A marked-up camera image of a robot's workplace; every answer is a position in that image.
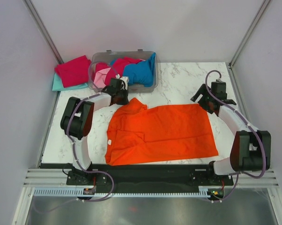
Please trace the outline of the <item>orange t shirt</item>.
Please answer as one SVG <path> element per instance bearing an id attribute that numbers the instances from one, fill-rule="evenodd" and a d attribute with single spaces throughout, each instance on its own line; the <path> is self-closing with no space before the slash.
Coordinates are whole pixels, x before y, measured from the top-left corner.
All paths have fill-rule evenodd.
<path id="1" fill-rule="evenodd" d="M 133 98 L 107 129 L 108 165 L 209 158 L 218 155 L 211 124 L 198 104 L 148 108 Z"/>

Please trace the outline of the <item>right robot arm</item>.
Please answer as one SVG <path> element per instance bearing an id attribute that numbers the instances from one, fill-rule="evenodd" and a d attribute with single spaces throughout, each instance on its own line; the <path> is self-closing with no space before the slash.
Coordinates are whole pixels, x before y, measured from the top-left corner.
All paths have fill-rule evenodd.
<path id="1" fill-rule="evenodd" d="M 236 102 L 227 98 L 226 83 L 217 80 L 211 86 L 202 84 L 191 101 L 219 117 L 234 135 L 230 156 L 209 164 L 206 181 L 214 185 L 223 175 L 241 173 L 261 178 L 270 167 L 271 135 L 253 126 L 240 113 Z"/>

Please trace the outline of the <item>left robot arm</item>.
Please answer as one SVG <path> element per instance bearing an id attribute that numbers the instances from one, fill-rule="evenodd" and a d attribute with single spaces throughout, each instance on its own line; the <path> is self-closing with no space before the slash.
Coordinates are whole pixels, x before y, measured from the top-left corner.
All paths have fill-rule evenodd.
<path id="1" fill-rule="evenodd" d="M 68 99 L 60 127 L 71 142 L 73 167 L 79 170 L 77 179 L 83 184 L 90 184 L 94 177 L 93 172 L 89 170 L 92 161 L 87 143 L 94 112 L 112 105 L 127 105 L 128 81 L 126 76 L 113 78 L 108 86 L 92 96 Z"/>

